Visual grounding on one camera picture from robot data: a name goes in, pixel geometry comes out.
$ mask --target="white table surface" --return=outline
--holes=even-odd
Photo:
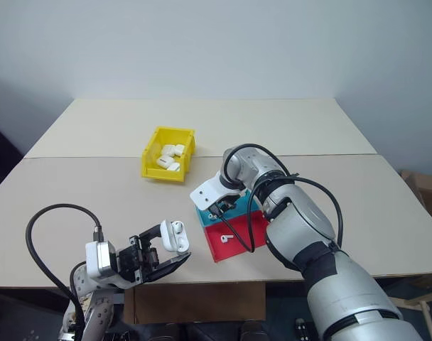
[[[195,129],[196,156],[248,142],[282,156],[376,153],[334,99],[76,99],[26,157],[139,157],[157,126]]]
[[[372,275],[432,272],[432,218],[391,166],[378,155],[287,156],[291,172],[329,188],[345,221],[343,249]],[[161,282],[300,279],[266,247],[216,264],[212,261],[189,192],[212,176],[221,158],[194,158],[186,182],[141,178],[138,158],[23,159],[0,186],[0,286],[43,287],[52,283],[33,263],[25,228],[39,209],[71,202],[91,209],[115,247],[162,219],[182,220],[192,256]],[[332,204],[315,188],[303,186],[336,226]],[[33,231],[38,253],[68,282],[71,268],[85,256],[92,221],[81,212],[61,209],[41,217]],[[160,252],[162,260],[169,254]]]

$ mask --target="floor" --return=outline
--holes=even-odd
[[[381,283],[390,296],[412,298],[426,293],[408,284],[407,280]],[[266,290],[266,321],[262,323],[273,341],[294,341],[293,326],[296,318],[312,321],[306,303],[303,286],[297,283],[269,283]],[[116,306],[115,324],[111,332],[125,332],[129,329],[138,334],[140,341],[147,341],[161,325],[125,325],[122,322],[122,306]],[[401,310],[404,319],[418,330],[422,338],[430,340],[426,324],[420,312]],[[30,303],[19,303],[9,298],[6,292],[0,295],[0,341],[56,340],[61,326],[60,312],[49,308],[37,309]],[[239,323],[194,323],[183,326],[192,340],[235,341],[239,335]]]

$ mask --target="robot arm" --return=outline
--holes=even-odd
[[[159,263],[151,240],[161,238],[164,249],[178,255]],[[167,220],[140,235],[129,238],[129,247],[115,251],[100,234],[85,246],[86,263],[75,269],[73,285],[84,316],[83,341],[102,340],[113,317],[114,289],[128,289],[146,282],[156,281],[181,266],[190,256],[189,241],[184,224]],[[63,317],[58,340],[74,340],[75,307],[70,302]]]
[[[266,245],[285,267],[302,273],[322,340],[421,340],[376,281],[335,243],[330,221],[283,165],[251,146],[227,150],[223,165],[191,199],[211,210],[254,189],[269,221]]]

